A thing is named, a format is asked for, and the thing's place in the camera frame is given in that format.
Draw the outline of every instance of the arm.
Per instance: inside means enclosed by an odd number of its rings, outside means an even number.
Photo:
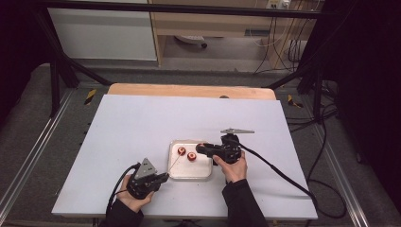
[[[143,218],[144,215],[141,211],[135,213],[122,201],[115,200],[112,206],[112,210],[110,211],[106,219],[100,223],[99,227],[138,227],[141,224]]]
[[[141,224],[144,218],[141,208],[151,202],[154,192],[150,192],[143,200],[134,198],[127,191],[129,178],[130,175],[125,176],[110,213],[99,227],[138,227]]]
[[[228,207],[228,226],[268,226],[246,180],[248,167],[245,152],[242,151],[241,158],[231,165],[216,155],[213,159],[221,166],[228,183],[222,192]]]
[[[228,183],[222,194],[228,207],[228,226],[268,226],[246,179]]]

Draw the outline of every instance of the black stand leg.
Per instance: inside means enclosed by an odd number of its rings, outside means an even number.
[[[268,85],[268,86],[265,86],[265,87],[262,87],[262,88],[270,88],[272,90],[275,90],[276,88],[279,88],[280,86],[283,86],[284,84],[292,81],[293,79],[301,78],[309,70],[310,70],[310,66],[309,65],[305,65],[302,68],[298,68],[298,70],[296,72],[293,72],[292,74],[286,76],[285,78],[280,79],[278,81],[275,81],[271,85]]]
[[[44,17],[44,8],[35,7],[31,5],[30,13],[34,22],[30,22],[34,27],[38,27],[45,35],[49,44],[50,52],[53,57],[53,61],[50,63],[51,70],[51,86],[52,86],[52,111],[50,116],[54,116],[56,111],[60,107],[60,86],[59,86],[59,75],[65,82],[65,85],[70,88],[76,88],[79,85],[79,80],[75,74],[74,69],[79,70],[86,76],[96,80],[97,82],[110,86],[113,83],[102,78],[96,73],[90,71],[84,66],[80,65],[76,61],[70,59],[62,50],[62,46],[57,38],[57,34],[54,29],[50,27],[48,20]]]

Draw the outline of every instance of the white cabinet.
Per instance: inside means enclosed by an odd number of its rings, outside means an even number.
[[[146,0],[97,2],[146,3]],[[64,52],[74,59],[157,61],[148,12],[49,9]]]

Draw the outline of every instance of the yellow tape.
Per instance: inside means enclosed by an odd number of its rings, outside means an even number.
[[[301,103],[295,103],[295,102],[292,100],[292,95],[288,95],[288,105],[296,106],[296,107],[298,107],[298,108],[303,108],[303,107],[304,107],[304,105],[301,104]]]
[[[92,89],[89,93],[88,96],[85,99],[85,102],[83,103],[84,105],[89,105],[91,104],[92,98],[94,98],[96,93],[96,89]]]

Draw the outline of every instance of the small white tray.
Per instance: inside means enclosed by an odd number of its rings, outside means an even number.
[[[197,144],[207,143],[200,140],[174,140],[170,144],[168,155],[168,174],[175,180],[204,181],[212,174],[212,159],[204,154],[198,154],[195,147]],[[180,156],[178,148],[184,147],[186,153]],[[187,154],[195,152],[197,159],[189,161]]]

